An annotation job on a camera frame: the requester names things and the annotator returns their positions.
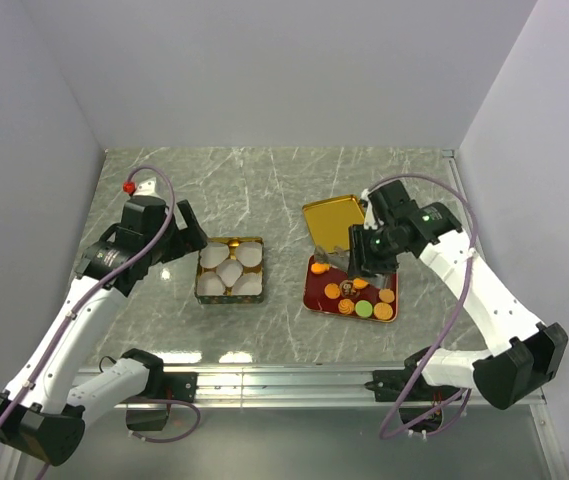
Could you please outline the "orange round chip cookie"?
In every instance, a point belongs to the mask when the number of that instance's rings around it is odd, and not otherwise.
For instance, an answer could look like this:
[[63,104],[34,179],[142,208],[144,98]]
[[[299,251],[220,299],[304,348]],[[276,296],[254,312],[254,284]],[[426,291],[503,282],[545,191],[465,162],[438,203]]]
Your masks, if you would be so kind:
[[341,297],[341,289],[338,284],[329,283],[324,287],[324,295],[328,299],[338,299]]

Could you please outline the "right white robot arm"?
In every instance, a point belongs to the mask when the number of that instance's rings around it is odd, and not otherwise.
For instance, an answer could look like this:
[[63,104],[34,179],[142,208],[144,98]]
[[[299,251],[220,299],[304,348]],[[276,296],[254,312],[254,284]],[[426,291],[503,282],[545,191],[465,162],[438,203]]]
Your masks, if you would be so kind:
[[375,184],[362,199],[365,220],[349,228],[349,277],[394,273],[399,255],[410,253],[446,285],[485,343],[480,351],[451,351],[437,339],[407,358],[403,379],[390,385],[398,402],[429,400],[441,389],[475,390],[506,410],[555,377],[566,331],[545,324],[516,299],[478,255],[476,234],[446,205],[419,206],[401,179]]

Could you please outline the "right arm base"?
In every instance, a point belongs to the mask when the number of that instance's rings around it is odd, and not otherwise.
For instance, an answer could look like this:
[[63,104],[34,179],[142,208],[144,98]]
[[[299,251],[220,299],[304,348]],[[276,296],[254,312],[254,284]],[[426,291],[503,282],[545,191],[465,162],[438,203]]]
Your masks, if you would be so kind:
[[378,403],[392,403],[390,411],[379,428],[380,439],[390,439],[401,434],[418,435],[423,439],[436,435],[456,421],[458,412],[448,423],[445,422],[444,408],[462,400],[464,409],[470,391],[450,386],[430,386],[419,378],[408,387],[412,371],[374,370],[372,379],[365,388],[373,393]]

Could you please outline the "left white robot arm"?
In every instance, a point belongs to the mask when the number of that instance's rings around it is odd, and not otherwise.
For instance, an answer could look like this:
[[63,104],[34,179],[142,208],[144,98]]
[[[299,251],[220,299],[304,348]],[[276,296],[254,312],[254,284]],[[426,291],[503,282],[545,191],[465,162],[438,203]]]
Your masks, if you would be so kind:
[[0,442],[48,465],[75,452],[89,425],[130,398],[166,396],[164,362],[130,349],[74,385],[83,360],[150,268],[202,250],[207,236],[190,203],[133,195],[119,222],[83,253],[63,308],[19,373],[0,391]]

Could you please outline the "orange fish cookie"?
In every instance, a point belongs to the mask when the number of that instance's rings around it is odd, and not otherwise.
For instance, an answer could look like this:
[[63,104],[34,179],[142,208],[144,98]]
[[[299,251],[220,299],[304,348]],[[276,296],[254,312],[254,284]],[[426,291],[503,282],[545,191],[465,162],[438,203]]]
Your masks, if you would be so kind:
[[321,275],[327,273],[331,268],[329,263],[313,262],[310,266],[310,271],[314,275]]
[[356,290],[363,290],[365,289],[367,286],[369,285],[369,283],[361,278],[356,278],[353,280],[353,288]]

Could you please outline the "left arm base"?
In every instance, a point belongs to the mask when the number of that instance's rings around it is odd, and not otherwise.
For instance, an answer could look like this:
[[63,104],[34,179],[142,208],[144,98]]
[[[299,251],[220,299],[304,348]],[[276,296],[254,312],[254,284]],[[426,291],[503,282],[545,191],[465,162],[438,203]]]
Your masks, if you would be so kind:
[[185,434],[198,418],[192,409],[197,383],[195,372],[167,373],[158,390],[142,394],[127,404],[127,429],[141,435],[158,434],[167,438]]

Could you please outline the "orange swirl cookie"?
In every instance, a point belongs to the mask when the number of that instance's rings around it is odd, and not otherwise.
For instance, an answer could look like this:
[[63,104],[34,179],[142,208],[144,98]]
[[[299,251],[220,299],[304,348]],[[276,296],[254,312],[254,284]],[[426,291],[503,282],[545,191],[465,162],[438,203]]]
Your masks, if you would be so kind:
[[355,312],[355,302],[349,298],[343,298],[338,303],[338,312],[342,315],[351,315]]

